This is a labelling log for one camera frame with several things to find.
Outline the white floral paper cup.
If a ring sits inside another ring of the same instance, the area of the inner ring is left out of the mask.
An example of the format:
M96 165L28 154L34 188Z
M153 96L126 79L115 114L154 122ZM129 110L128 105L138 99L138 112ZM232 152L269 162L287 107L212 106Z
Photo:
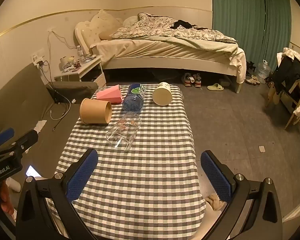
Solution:
M159 106L169 105L173 99L170 85L166 82L159 83L152 93L152 99Z

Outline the white cup on floor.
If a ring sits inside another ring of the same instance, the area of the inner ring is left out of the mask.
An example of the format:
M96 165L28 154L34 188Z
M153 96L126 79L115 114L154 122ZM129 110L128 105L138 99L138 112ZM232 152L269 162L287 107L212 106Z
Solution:
M12 189L13 191L19 193L21 191L21 184L14 180L13 178L9 177L6 179L6 185Z

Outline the brown kraft paper cup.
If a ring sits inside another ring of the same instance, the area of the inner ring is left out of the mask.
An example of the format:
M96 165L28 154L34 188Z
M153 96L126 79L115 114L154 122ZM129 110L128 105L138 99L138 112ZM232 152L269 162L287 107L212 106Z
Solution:
M79 113L85 124L108 124L111 120L112 107L109 101L86 98L80 105Z

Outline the pink paper cup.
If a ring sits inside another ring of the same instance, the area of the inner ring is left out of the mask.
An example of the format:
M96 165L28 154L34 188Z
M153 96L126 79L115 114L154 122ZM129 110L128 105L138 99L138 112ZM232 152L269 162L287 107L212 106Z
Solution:
M97 92L97 100L109 101L111 104L122 103L122 93L119 85L111 86L103 91Z

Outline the crumpled tissue on sofa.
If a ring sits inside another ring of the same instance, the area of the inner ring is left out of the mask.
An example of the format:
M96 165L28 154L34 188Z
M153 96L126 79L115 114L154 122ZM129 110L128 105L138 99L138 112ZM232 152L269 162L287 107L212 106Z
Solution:
M34 130L39 133L46 124L46 120L39 120L34 128Z

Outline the white nightstand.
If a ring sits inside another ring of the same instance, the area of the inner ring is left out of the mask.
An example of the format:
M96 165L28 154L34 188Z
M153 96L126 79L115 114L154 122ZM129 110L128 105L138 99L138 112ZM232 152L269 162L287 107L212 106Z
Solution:
M99 88L106 86L106 78L101 66L101 56L95 56L92 60L82 64L79 68L68 72L62 72L54 77L55 81L82 81L97 83Z

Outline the checkered tablecloth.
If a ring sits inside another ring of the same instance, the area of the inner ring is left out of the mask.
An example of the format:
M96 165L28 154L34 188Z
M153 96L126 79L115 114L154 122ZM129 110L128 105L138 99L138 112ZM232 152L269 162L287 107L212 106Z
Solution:
M98 164L73 206L98 239L190 239L204 217L182 92L171 86L173 100L161 107L152 100L155 85L145 90L141 124L128 151L106 140L123 117L115 105L107 126L76 122L56 167L64 172L86 149L97 150Z

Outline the green slipper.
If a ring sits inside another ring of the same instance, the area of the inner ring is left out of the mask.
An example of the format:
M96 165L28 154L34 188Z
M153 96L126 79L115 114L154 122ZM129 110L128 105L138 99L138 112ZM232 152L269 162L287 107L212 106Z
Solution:
M210 91L223 91L224 87L218 83L215 83L213 85L207 86L207 89Z

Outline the wooden chair with clothes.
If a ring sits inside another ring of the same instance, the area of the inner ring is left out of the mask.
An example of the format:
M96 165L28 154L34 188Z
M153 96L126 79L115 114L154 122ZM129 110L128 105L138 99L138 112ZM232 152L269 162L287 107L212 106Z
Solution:
M269 77L271 86L267 103L278 104L283 95L290 97L293 110L286 125L300 123L300 54L291 48L283 48L277 54L277 68Z

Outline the cream pillow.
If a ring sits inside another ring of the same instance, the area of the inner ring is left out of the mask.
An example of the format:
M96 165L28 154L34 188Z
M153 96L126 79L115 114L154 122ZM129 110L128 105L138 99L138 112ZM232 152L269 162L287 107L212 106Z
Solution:
M101 9L90 21L91 29L95 30L100 40L111 40L111 35L123 26L121 18L115 18Z

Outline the large water jug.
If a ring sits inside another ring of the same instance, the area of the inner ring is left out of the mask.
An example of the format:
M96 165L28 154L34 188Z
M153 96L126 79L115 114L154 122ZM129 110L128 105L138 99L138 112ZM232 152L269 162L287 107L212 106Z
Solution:
M256 77L260 83L266 83L266 78L270 74L270 67L266 60L262 60L262 62L258 63L256 67Z

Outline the pair of sneakers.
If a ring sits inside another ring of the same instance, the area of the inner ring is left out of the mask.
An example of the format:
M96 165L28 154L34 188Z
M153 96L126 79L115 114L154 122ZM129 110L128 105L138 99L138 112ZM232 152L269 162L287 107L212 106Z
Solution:
M197 74L185 73L182 76L181 81L185 87L194 86L196 88L200 88L202 86L202 78L199 73Z

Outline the patterned duvet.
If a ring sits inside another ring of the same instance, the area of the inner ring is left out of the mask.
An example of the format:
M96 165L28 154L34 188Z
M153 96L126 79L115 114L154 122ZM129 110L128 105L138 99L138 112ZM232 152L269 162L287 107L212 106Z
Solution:
M200 27L183 20L175 20L168 16L138 14L138 21L131 26L117 29L110 35L116 39L133 39L149 36L177 37L194 40L206 40L236 44L237 40L220 31Z

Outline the green curtain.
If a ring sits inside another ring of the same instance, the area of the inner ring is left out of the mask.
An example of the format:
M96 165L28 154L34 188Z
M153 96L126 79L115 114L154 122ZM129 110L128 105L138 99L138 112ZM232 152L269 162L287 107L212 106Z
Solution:
M212 27L237 40L253 63L277 67L277 53L289 46L290 0L212 0Z

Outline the white wall power strip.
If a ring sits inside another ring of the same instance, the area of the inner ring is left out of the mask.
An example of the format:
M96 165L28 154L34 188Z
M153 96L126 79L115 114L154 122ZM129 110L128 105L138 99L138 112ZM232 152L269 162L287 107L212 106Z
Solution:
M37 66L39 61L45 61L45 49L41 48L30 55L32 63Z

